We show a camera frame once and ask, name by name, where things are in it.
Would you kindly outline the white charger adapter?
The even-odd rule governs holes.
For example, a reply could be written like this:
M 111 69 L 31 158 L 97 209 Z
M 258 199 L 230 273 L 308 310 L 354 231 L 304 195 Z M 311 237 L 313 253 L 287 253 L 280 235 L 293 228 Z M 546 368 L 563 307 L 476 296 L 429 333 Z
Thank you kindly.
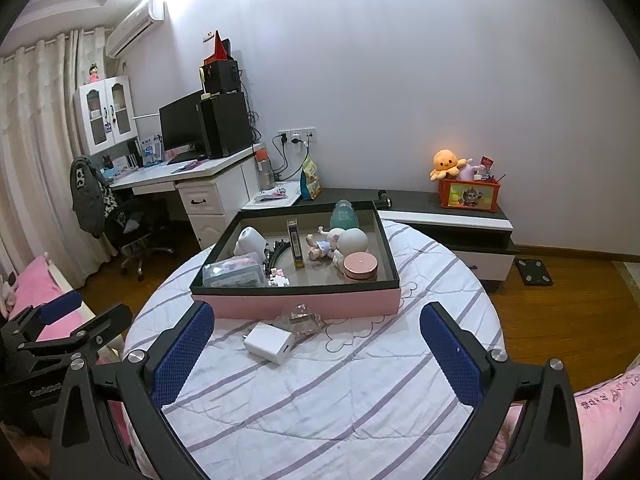
M 267 323 L 257 323 L 244 338 L 245 349 L 270 363 L 281 365 L 295 344 L 292 333 Z

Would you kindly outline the clear box of blue items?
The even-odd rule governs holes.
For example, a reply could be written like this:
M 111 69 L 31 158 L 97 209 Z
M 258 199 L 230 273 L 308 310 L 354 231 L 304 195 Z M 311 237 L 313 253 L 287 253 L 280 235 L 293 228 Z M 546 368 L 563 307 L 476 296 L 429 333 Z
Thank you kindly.
M 262 257 L 256 252 L 207 263 L 202 270 L 202 283 L 210 288 L 265 287 L 267 280 Z

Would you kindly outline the clear glass bottle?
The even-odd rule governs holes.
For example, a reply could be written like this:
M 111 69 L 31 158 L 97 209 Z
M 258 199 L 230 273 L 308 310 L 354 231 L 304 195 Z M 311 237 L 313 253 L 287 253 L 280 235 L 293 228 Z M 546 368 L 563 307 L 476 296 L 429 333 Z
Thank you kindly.
M 279 316 L 279 324 L 295 337 L 305 337 L 321 332 L 326 326 L 322 317 L 306 304 L 296 304 Z

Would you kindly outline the pink block cat figure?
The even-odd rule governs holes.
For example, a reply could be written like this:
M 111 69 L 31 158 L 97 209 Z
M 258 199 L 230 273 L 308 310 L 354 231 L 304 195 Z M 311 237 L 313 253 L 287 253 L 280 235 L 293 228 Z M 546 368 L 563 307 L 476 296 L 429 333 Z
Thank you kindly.
M 282 269 L 272 268 L 268 280 L 270 287 L 288 287 L 291 285 L 290 280 L 285 276 Z

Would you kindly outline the white mini hair dryer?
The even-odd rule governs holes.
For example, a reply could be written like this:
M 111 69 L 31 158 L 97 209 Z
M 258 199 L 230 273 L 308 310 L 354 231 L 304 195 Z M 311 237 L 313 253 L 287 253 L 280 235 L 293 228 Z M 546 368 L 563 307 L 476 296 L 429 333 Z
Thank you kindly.
M 260 258 L 265 259 L 265 251 L 267 248 L 268 242 L 265 237 L 252 226 L 247 226 L 242 229 L 235 242 L 233 255 L 244 256 L 254 252 Z

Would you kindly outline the blue yellow slim box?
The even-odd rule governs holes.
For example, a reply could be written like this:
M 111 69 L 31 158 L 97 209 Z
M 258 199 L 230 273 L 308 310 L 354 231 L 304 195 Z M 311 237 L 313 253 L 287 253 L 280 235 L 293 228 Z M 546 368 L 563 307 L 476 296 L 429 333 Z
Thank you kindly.
M 303 269 L 305 266 L 302 245 L 299 239 L 299 230 L 297 220 L 295 218 L 288 219 L 286 222 L 288 228 L 288 236 L 290 237 L 291 250 L 293 255 L 294 266 L 296 269 Z

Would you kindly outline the pig baby doll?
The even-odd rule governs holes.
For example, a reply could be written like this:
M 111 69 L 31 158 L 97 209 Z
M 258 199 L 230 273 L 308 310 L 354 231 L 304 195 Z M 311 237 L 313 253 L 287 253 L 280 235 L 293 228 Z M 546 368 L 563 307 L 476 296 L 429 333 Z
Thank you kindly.
M 337 248 L 337 242 L 344 233 L 344 230 L 336 228 L 330 232 L 323 233 L 324 239 L 320 240 L 314 234 L 306 236 L 306 243 L 309 247 L 308 258 L 317 261 L 321 258 L 342 258 L 343 254 Z

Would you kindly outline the white astronaut figurine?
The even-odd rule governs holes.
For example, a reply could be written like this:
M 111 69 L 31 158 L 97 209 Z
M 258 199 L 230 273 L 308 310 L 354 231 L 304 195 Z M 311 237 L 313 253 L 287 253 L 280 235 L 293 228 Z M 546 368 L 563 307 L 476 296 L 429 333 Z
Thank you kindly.
M 330 243 L 332 261 L 336 266 L 342 264 L 346 256 L 355 252 L 365 252 L 369 246 L 367 234 L 358 228 L 334 228 L 326 234 L 326 240 Z

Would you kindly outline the rose gold round tin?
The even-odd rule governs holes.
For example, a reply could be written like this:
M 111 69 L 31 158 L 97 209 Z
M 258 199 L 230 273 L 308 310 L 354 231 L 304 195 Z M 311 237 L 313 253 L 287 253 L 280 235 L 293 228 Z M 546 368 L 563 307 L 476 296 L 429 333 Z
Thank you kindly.
M 353 252 L 343 260 L 343 272 L 351 280 L 373 280 L 378 275 L 378 270 L 378 258 L 370 252 Z

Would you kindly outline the teal round bottle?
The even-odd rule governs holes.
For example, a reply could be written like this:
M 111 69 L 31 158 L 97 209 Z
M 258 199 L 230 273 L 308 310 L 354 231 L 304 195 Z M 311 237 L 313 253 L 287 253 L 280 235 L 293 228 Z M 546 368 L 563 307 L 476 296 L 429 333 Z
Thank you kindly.
M 349 230 L 358 226 L 359 220 L 352 203 L 349 200 L 339 200 L 331 214 L 330 229 Z

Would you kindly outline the pink box with black rim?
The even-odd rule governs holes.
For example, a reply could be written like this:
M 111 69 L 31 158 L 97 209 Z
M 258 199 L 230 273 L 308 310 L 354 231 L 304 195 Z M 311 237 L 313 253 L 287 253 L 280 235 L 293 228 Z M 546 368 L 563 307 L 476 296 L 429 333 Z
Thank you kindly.
M 306 304 L 325 320 L 336 318 L 372 318 L 393 315 L 399 310 L 399 275 L 384 232 L 382 221 L 370 200 L 355 202 L 360 229 L 367 234 L 368 252 L 378 260 L 373 278 L 355 281 L 345 276 L 329 259 L 316 262 L 306 260 L 297 269 L 292 252 L 280 255 L 276 267 L 281 269 L 290 284 L 278 286 L 220 287 L 204 284 L 203 272 L 196 272 L 190 285 L 192 298 L 208 302 L 218 318 L 232 320 L 272 320 L 284 309 Z M 232 219 L 224 234 L 206 257 L 211 264 L 233 256 L 233 248 L 242 229 L 251 226 L 273 244 L 287 242 L 286 222 L 296 220 L 300 235 L 313 228 L 329 225 L 334 206 L 311 204 L 263 210 L 242 210 Z

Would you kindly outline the white glass-door cabinet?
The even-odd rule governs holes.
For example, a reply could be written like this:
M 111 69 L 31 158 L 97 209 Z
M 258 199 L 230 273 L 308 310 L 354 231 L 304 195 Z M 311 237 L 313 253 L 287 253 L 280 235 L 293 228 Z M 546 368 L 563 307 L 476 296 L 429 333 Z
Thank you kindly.
M 127 76 L 84 84 L 76 90 L 74 104 L 85 155 L 98 154 L 138 136 Z

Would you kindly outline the orange cap water bottle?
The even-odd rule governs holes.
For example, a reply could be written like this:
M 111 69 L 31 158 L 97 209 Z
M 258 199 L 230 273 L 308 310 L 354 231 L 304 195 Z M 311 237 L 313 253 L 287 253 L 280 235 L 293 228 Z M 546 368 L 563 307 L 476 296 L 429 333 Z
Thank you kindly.
M 255 152 L 255 159 L 260 189 L 262 191 L 270 190 L 270 188 L 273 188 L 276 184 L 276 177 L 274 176 L 267 150 L 265 148 L 258 148 Z

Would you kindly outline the red toy storage box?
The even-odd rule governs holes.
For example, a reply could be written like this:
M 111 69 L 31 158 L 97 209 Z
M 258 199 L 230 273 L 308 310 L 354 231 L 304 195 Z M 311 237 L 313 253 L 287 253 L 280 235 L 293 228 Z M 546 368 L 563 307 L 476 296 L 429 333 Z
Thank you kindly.
M 444 208 L 496 212 L 500 184 L 492 181 L 444 179 L 438 184 L 440 206 Z

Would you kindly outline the black object on cabinet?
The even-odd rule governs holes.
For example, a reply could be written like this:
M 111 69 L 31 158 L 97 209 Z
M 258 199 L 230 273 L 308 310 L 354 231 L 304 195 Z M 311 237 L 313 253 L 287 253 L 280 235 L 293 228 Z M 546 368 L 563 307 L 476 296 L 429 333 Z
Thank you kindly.
M 393 206 L 393 201 L 388 196 L 388 193 L 385 190 L 378 190 L 378 200 L 376 201 L 376 206 L 378 208 L 390 208 Z

